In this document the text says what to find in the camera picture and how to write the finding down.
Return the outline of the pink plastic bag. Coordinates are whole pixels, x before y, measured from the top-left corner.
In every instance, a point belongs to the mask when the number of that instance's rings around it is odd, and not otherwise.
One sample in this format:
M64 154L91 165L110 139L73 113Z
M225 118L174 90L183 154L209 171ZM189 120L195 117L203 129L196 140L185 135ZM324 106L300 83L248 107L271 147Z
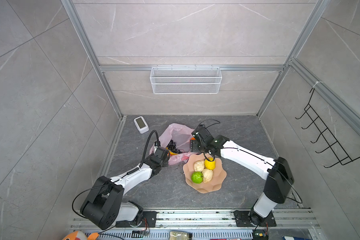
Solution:
M177 155L171 155L169 159L169 165L176 165L182 161L187 162L192 154L190 149L190 141L193 138L191 129L181 124L170 124L165 131L159 136L159 141L162 147L167 147L171 140L176 143L176 149L181 153Z

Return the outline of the yellow fake lemon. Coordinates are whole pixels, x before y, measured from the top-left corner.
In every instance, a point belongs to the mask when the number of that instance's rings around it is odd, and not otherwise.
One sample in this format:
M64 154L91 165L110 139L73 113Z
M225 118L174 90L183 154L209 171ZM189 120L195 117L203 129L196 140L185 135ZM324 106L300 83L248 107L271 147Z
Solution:
M214 158L206 158L204 165L206 169L214 170L216 168L216 161Z

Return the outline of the beige fake potato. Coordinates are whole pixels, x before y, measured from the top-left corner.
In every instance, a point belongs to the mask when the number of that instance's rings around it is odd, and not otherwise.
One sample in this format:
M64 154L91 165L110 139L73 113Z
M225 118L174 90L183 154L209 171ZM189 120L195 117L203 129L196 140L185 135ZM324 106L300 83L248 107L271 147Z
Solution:
M205 169L205 161L196 161L193 168L195 172L202 172Z

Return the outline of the pink scalloped plastic bowl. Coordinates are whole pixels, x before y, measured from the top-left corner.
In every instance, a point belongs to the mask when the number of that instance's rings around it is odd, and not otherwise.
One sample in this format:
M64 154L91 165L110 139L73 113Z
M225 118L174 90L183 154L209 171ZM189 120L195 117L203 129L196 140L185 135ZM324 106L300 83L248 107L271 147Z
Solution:
M221 189L227 177L222 160L213 159L210 155L191 155L183 170L186 183L202 194Z

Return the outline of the green fake fruit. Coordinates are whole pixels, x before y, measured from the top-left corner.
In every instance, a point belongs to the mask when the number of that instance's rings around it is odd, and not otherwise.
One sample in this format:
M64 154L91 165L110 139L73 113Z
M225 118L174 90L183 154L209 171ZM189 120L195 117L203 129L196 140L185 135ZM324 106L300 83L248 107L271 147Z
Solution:
M191 181L195 184L201 184L203 182L203 178L202 172L193 172L191 175Z

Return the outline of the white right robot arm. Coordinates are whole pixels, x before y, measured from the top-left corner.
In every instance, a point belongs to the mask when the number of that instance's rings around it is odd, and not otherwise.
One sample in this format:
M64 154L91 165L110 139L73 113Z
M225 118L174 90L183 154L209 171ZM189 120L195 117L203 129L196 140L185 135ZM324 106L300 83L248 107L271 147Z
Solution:
M212 157L231 160L260 176L266 181L263 193L251 208L248 219L253 226L260 226L278 205L285 203L294 183L288 161L272 159L245 149L224 136L213 137L205 125L199 125L192 136L198 149Z

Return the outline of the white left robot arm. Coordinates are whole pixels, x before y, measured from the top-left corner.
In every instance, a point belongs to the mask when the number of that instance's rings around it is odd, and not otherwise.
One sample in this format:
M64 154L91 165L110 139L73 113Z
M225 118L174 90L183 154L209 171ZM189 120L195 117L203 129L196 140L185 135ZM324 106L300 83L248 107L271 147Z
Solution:
M144 209L138 204L124 202L124 195L137 185L156 176L167 167L170 152L158 147L143 162L120 176L99 177L82 203L79 215L91 221L101 230L107 230L112 224L128 223L139 226L143 220Z

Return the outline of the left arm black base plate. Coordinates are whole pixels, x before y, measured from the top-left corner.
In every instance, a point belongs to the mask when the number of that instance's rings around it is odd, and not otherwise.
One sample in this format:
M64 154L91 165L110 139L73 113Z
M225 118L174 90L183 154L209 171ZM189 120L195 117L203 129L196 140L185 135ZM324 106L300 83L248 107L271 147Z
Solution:
M157 212L143 211L133 221L115 222L117 228L154 228L157 221Z

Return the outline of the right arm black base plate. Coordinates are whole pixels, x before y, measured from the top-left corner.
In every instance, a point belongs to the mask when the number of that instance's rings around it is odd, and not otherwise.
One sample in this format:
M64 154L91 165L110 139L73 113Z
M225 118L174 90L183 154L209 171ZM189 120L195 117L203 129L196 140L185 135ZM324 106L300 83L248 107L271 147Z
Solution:
M265 218L254 211L233 211L237 227L276 227L276 220L273 212L270 212Z

